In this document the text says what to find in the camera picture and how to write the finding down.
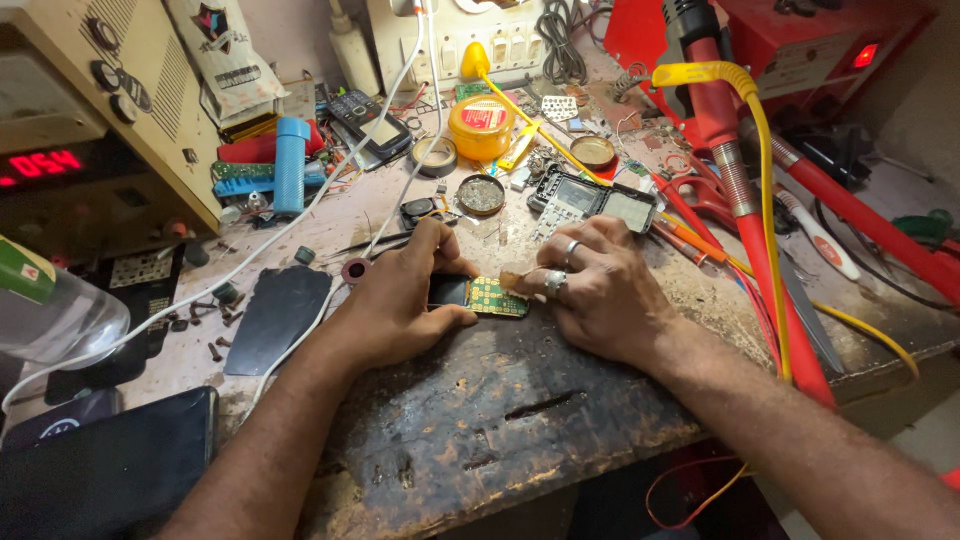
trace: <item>hand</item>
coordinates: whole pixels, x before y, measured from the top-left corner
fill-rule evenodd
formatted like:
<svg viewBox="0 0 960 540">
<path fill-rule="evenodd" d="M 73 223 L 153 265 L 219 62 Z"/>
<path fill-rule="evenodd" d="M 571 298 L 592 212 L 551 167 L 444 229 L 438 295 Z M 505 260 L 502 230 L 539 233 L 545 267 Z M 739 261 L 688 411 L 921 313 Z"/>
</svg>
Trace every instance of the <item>hand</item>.
<svg viewBox="0 0 960 540">
<path fill-rule="evenodd" d="M 430 218 L 420 221 L 405 248 L 386 253 L 373 264 L 347 300 L 314 332 L 317 346 L 333 348 L 338 357 L 353 362 L 349 367 L 359 374 L 408 360 L 432 347 L 450 329 L 475 323 L 476 313 L 464 307 L 427 311 L 433 272 L 480 276 L 472 262 L 460 257 L 453 230 Z"/>
<path fill-rule="evenodd" d="M 650 274 L 622 219 L 599 215 L 557 229 L 537 253 L 537 265 L 564 268 L 574 240 L 580 245 L 569 256 L 572 272 L 557 302 L 551 301 L 564 337 L 585 351 L 649 371 L 658 358 L 657 339 L 685 320 Z M 514 291 L 547 296 L 548 272 L 530 272 Z"/>
</svg>

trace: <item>wooden workbench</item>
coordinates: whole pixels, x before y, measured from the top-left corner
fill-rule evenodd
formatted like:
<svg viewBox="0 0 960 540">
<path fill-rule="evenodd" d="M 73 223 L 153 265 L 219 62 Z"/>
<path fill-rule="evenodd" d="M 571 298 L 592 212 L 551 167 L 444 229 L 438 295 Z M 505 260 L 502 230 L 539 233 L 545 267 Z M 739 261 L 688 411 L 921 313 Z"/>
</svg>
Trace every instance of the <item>wooden workbench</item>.
<svg viewBox="0 0 960 540">
<path fill-rule="evenodd" d="M 592 80 L 612 80 L 619 73 L 613 60 L 592 45 L 580 49 Z M 430 134 L 437 132 L 433 114 L 421 119 Z M 641 132 L 622 136 L 626 152 L 635 159 L 653 165 L 676 152 L 669 144 L 651 151 L 641 138 Z M 314 269 L 339 272 L 346 257 L 328 254 L 369 239 L 380 228 L 411 169 L 403 160 L 326 197 L 296 230 L 236 278 L 237 288 L 250 293 L 260 271 L 296 265 L 293 255 L 300 245 L 317 252 Z M 443 182 L 455 193 L 461 180 L 474 172 L 461 161 Z M 794 192 L 809 201 L 808 193 L 791 179 L 779 180 L 796 187 Z M 636 186 L 638 179 L 625 172 L 617 181 Z M 909 183 L 909 196 L 903 195 L 904 183 Z M 436 181 L 414 180 L 407 200 L 431 196 L 436 187 Z M 861 197 L 891 218 L 925 214 L 942 208 L 945 200 L 956 206 L 955 196 L 947 197 L 941 189 L 880 166 L 870 190 Z M 537 219 L 525 205 L 530 192 L 508 189 L 501 215 L 482 219 L 479 225 L 463 219 L 457 226 L 463 254 L 485 276 L 495 277 L 505 266 L 534 265 L 539 246 L 529 241 Z M 388 233 L 397 229 L 394 223 Z M 835 229 L 848 245 L 858 248 L 846 230 Z M 732 254 L 746 260 L 736 239 L 714 230 Z M 210 250 L 214 255 L 207 266 L 180 276 L 178 300 L 216 282 L 275 232 L 254 232 L 249 226 L 224 231 L 225 241 L 239 253 L 221 256 L 223 251 Z M 772 369 L 754 312 L 734 282 L 709 267 L 697 268 L 670 248 L 639 241 L 654 276 L 685 316 Z M 827 266 L 802 233 L 781 243 L 809 275 L 806 287 L 811 298 L 887 332 L 920 360 L 957 345 L 956 317 L 906 300 L 869 276 L 861 284 L 848 282 Z M 862 250 L 860 255 L 867 257 Z M 899 279 L 912 282 L 904 273 Z M 920 292 L 937 297 L 923 285 Z M 333 305 L 345 295 L 341 290 Z M 893 380 L 884 379 L 883 385 L 906 380 L 905 373 L 897 373 L 900 365 L 891 352 L 822 319 L 848 371 L 841 375 L 828 370 L 835 387 L 856 388 L 861 380 L 877 380 L 890 372 L 895 373 Z M 211 361 L 206 343 L 219 336 L 232 339 L 236 328 L 225 329 L 214 311 L 201 326 L 170 333 L 146 373 L 120 387 L 125 407 L 212 385 L 220 393 L 220 436 L 226 443 L 250 406 L 258 379 L 225 376 L 223 364 Z M 854 394 L 865 392 L 867 386 Z M 22 396 L 38 396 L 40 387 Z M 41 399 L 27 400 L 14 410 L 12 419 L 17 422 L 44 408 Z M 428 536 L 701 436 L 695 420 L 655 382 L 567 346 L 547 309 L 535 306 L 522 320 L 483 317 L 423 357 L 368 373 L 356 383 L 338 412 L 303 510 L 301 533 Z"/>
</svg>

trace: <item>silver ring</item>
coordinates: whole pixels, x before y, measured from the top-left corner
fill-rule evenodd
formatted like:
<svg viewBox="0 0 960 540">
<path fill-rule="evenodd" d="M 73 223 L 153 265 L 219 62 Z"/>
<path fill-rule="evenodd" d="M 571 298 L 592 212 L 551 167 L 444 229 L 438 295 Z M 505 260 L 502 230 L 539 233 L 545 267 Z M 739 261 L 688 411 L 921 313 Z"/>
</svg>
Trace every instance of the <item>silver ring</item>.
<svg viewBox="0 0 960 540">
<path fill-rule="evenodd" d="M 570 255 L 573 253 L 573 250 L 577 249 L 577 246 L 580 245 L 580 240 L 573 240 L 570 242 L 570 245 L 566 246 L 566 257 L 564 257 L 564 262 L 567 266 L 570 266 Z"/>
<path fill-rule="evenodd" d="M 566 285 L 566 272 L 560 270 L 547 272 L 543 284 L 546 285 L 547 298 L 557 298 L 560 294 L 560 287 Z"/>
</svg>

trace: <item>red led indicator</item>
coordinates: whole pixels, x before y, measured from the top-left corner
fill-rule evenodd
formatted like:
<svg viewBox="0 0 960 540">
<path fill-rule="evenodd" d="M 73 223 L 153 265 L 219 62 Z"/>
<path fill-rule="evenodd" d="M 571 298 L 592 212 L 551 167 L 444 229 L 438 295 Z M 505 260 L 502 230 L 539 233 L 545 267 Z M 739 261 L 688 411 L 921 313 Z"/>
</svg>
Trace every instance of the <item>red led indicator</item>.
<svg viewBox="0 0 960 540">
<path fill-rule="evenodd" d="M 53 152 L 30 154 L 28 156 L 15 156 L 9 158 L 8 163 L 13 169 L 16 169 L 16 172 L 20 174 L 22 179 L 43 178 L 49 175 L 58 175 L 84 168 L 69 150 L 56 150 Z M 16 184 L 17 180 L 15 178 L 0 178 L 0 187 L 10 187 Z"/>
<path fill-rule="evenodd" d="M 853 67 L 857 69 L 867 67 L 871 63 L 874 63 L 874 55 L 876 55 L 876 43 L 867 45 L 860 51 L 860 54 L 856 55 L 856 60 L 853 61 Z"/>
</svg>

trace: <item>yellow container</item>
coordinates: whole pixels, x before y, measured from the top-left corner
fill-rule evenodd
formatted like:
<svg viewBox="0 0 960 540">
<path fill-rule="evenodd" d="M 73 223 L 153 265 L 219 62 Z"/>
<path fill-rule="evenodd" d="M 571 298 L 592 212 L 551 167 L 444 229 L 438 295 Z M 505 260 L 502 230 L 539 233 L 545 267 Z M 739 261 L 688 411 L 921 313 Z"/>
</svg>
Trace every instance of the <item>yellow container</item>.
<svg viewBox="0 0 960 540">
<path fill-rule="evenodd" d="M 450 113 L 457 152 L 470 160 L 492 161 L 510 148 L 516 115 L 507 100 L 495 95 L 469 97 Z"/>
</svg>

